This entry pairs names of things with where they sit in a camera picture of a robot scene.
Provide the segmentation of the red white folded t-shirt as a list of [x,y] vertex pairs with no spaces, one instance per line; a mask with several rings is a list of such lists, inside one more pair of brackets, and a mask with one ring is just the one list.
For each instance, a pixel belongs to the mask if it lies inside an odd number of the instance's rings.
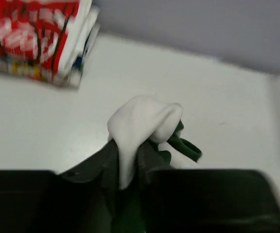
[[99,11],[90,0],[0,0],[0,57],[65,77]]

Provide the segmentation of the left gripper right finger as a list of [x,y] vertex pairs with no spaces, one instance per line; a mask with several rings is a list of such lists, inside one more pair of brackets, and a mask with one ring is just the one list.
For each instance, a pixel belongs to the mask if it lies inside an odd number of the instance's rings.
[[173,232],[174,200],[167,186],[170,166],[149,142],[137,152],[140,186],[140,205],[147,233]]

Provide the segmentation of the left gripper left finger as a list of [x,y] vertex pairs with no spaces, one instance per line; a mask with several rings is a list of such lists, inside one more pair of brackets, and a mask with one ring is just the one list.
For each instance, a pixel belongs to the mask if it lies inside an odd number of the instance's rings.
[[109,233],[119,184],[118,147],[111,140],[89,158],[59,175],[68,183],[67,233]]

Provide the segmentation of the cartoon print folded t-shirt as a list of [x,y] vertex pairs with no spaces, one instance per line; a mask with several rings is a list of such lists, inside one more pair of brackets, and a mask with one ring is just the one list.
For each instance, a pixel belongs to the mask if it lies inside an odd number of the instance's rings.
[[34,65],[31,62],[17,62],[13,59],[3,57],[0,57],[0,73],[49,83],[57,87],[77,89],[82,79],[84,65],[93,48],[99,28],[100,24],[94,24],[85,41],[82,54],[76,58],[70,73],[65,77],[58,74],[52,75],[50,70]]

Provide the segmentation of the white green raglan t-shirt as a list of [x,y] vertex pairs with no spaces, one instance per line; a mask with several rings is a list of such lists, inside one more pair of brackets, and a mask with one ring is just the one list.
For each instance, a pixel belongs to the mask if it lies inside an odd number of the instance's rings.
[[179,103],[161,102],[151,96],[135,96],[108,120],[109,138],[119,149],[119,187],[126,189],[136,172],[136,153],[145,141],[153,143],[159,155],[175,168],[197,168],[201,150],[181,138],[184,129]]

